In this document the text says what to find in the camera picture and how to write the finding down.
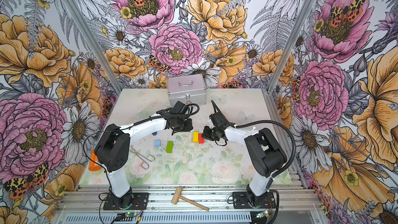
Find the red wood block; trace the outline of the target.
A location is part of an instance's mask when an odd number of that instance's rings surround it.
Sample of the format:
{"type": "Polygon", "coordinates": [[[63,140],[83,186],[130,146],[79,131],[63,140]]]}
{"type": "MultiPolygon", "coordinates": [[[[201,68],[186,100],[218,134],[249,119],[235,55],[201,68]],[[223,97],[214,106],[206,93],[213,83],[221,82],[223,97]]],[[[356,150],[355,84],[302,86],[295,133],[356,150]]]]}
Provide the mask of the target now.
{"type": "Polygon", "coordinates": [[[204,138],[202,137],[202,133],[199,133],[199,135],[198,135],[198,143],[204,144],[204,138]]]}

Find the yellow wood block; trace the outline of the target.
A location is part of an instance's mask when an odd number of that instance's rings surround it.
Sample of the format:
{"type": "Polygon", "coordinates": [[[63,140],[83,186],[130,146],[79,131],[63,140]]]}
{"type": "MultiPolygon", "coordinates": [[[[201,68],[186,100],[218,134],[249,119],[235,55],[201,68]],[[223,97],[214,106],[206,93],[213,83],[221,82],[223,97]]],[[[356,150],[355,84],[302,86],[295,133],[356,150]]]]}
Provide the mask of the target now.
{"type": "Polygon", "coordinates": [[[193,142],[198,143],[199,142],[199,133],[198,131],[194,131],[193,133],[193,142]]]}

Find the green wood block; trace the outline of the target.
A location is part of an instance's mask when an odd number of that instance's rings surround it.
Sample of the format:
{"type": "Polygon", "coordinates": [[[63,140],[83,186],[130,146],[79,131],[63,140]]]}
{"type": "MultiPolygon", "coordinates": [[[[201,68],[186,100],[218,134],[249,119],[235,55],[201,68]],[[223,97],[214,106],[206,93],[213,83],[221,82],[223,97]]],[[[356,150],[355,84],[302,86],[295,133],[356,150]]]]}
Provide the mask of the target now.
{"type": "Polygon", "coordinates": [[[166,145],[166,153],[172,153],[174,147],[174,142],[168,141],[166,145]]]}

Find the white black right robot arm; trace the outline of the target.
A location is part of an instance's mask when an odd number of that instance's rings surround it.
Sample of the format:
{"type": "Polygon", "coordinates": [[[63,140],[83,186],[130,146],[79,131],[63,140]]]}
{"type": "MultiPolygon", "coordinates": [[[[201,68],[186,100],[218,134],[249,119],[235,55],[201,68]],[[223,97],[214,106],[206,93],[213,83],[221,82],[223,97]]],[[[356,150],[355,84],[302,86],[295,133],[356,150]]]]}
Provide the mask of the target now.
{"type": "Polygon", "coordinates": [[[256,170],[247,186],[247,199],[251,206],[260,206],[270,196],[275,173],[288,161],[272,131],[268,128],[238,128],[229,124],[221,112],[217,112],[209,116],[209,125],[204,127],[202,136],[209,141],[218,142],[223,139],[246,146],[256,170]]]}

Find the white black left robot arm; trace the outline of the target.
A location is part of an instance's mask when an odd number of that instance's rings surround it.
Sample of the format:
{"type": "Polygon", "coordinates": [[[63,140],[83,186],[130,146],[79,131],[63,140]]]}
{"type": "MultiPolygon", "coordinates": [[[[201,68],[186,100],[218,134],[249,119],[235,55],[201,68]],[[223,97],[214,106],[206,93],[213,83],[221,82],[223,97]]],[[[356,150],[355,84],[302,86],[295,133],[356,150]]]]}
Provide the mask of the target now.
{"type": "Polygon", "coordinates": [[[110,124],[101,135],[94,154],[104,168],[110,186],[109,199],[116,208],[127,209],[133,204],[133,193],[125,171],[130,148],[134,142],[155,132],[170,129],[172,134],[193,130],[191,116],[199,112],[195,104],[181,101],[173,107],[159,110],[136,123],[118,126],[110,124]]]}

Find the light blue wood cube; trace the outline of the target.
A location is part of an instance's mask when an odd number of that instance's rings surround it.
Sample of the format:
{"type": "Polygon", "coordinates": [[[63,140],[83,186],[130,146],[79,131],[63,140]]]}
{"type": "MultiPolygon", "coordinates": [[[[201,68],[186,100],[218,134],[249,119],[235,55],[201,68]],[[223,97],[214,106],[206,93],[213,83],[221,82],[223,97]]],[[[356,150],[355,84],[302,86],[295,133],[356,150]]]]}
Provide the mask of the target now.
{"type": "Polygon", "coordinates": [[[155,147],[161,147],[162,146],[160,140],[155,140],[154,145],[155,145],[155,147]]]}

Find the silver pink metal case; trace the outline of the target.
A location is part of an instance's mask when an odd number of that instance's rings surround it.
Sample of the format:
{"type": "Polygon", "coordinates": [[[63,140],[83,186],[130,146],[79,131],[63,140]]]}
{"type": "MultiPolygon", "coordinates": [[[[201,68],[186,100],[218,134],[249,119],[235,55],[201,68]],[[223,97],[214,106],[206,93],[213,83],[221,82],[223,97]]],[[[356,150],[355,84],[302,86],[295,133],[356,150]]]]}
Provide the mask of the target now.
{"type": "Polygon", "coordinates": [[[171,106],[178,101],[184,104],[206,104],[206,85],[200,74],[168,78],[167,93],[171,106]]]}

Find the metal tongs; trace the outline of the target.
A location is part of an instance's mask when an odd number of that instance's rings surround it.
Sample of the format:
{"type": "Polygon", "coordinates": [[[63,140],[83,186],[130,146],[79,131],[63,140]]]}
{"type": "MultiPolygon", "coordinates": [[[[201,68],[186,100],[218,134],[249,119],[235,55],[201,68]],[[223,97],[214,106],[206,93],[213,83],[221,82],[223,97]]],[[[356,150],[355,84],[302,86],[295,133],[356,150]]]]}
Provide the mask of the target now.
{"type": "Polygon", "coordinates": [[[155,162],[155,156],[149,154],[144,156],[143,154],[139,153],[133,146],[130,146],[130,152],[132,152],[136,157],[141,160],[141,168],[144,170],[148,170],[150,168],[150,162],[155,162]]]}

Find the wooden mallet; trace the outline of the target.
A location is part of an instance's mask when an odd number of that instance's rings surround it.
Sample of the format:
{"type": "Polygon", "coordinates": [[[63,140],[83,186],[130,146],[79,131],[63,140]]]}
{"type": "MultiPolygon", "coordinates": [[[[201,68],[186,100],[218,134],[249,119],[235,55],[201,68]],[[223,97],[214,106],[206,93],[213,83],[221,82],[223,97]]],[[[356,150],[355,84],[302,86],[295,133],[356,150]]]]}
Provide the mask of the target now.
{"type": "Polygon", "coordinates": [[[202,210],[205,210],[205,211],[209,212],[209,208],[208,207],[205,207],[205,206],[203,206],[203,205],[201,205],[201,204],[199,204],[199,203],[197,203],[195,201],[192,201],[192,200],[182,196],[181,194],[182,194],[182,188],[181,187],[177,187],[175,192],[174,192],[174,194],[173,194],[171,203],[174,204],[174,205],[177,205],[179,200],[182,200],[184,202],[187,202],[187,203],[192,204],[192,205],[194,205],[194,206],[196,206],[196,207],[198,207],[198,208],[200,208],[202,210]]]}

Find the orange plastic bottle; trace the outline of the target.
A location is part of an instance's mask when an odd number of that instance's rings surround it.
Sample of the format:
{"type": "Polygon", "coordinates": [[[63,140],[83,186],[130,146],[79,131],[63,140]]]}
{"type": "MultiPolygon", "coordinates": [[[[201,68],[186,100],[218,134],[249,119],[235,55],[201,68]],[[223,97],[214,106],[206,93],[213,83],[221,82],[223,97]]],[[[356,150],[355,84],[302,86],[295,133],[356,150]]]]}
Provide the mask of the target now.
{"type": "Polygon", "coordinates": [[[94,150],[92,150],[91,155],[90,155],[90,162],[89,162],[88,170],[91,171],[91,172],[96,172],[96,171],[99,171],[101,169],[102,169],[102,167],[98,163],[98,158],[95,155],[94,150]]]}

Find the right circuit board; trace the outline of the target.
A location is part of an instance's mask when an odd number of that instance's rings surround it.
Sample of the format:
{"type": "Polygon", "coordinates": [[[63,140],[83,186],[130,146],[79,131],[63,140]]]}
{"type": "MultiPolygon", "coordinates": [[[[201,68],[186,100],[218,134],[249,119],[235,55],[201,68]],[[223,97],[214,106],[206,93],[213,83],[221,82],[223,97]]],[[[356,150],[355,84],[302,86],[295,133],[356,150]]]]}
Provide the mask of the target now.
{"type": "Polygon", "coordinates": [[[269,217],[269,211],[267,210],[264,210],[256,215],[256,218],[268,218],[268,217],[269,217]]]}

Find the circuit board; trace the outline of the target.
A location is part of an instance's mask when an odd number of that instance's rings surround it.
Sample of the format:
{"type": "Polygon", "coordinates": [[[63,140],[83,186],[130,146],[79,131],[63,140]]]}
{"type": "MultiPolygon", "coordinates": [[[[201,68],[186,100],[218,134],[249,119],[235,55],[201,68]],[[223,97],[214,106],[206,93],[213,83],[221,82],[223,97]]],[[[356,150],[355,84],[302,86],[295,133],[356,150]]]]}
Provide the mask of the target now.
{"type": "Polygon", "coordinates": [[[256,215],[256,218],[268,218],[268,217],[269,217],[269,211],[267,210],[264,210],[256,215]]]}
{"type": "Polygon", "coordinates": [[[140,219],[143,215],[143,212],[126,212],[126,213],[121,213],[117,215],[117,218],[119,219],[133,219],[137,218],[140,219]]]}

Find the left circuit board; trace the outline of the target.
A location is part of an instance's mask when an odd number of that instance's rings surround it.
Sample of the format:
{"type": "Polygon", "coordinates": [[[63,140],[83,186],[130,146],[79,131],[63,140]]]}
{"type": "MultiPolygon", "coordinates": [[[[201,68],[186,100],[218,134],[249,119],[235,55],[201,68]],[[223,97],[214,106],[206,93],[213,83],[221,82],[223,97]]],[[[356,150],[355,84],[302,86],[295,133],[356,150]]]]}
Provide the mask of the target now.
{"type": "Polygon", "coordinates": [[[119,219],[133,219],[137,218],[140,219],[143,215],[143,212],[126,212],[126,213],[121,213],[117,215],[117,218],[119,219]]]}

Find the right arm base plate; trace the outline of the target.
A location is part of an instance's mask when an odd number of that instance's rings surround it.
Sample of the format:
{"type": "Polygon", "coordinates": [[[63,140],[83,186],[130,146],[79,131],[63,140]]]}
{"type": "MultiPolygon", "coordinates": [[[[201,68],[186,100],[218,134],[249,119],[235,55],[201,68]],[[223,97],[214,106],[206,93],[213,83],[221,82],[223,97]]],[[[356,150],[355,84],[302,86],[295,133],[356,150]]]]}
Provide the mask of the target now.
{"type": "Polygon", "coordinates": [[[266,192],[261,196],[255,196],[249,192],[233,192],[232,198],[235,209],[276,208],[276,197],[271,192],[266,192]]]}

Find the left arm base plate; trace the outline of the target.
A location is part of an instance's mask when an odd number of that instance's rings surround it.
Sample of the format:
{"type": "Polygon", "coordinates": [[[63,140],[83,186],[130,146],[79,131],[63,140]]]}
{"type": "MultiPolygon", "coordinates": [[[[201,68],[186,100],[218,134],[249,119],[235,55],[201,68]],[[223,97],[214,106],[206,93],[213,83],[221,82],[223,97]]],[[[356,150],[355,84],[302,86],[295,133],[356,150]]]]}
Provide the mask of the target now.
{"type": "Polygon", "coordinates": [[[118,210],[145,210],[148,204],[148,193],[128,192],[121,198],[109,193],[105,198],[103,209],[106,211],[118,210]]]}

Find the aluminium front rail frame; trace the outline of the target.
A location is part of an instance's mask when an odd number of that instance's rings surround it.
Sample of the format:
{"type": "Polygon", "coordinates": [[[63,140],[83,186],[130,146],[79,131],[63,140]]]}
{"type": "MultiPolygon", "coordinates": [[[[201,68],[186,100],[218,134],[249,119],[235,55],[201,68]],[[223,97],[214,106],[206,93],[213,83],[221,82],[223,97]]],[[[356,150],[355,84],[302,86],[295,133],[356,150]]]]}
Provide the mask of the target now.
{"type": "Polygon", "coordinates": [[[133,193],[148,193],[145,210],[106,211],[107,188],[83,186],[61,200],[55,224],[325,224],[320,201],[313,190],[294,185],[274,187],[276,208],[235,209],[233,192],[245,192],[244,186],[184,186],[182,196],[209,208],[209,212],[179,200],[171,203],[176,186],[134,186],[133,193]],[[268,218],[256,218],[264,210],[268,218]],[[119,219],[118,214],[143,212],[140,219],[119,219]]]}

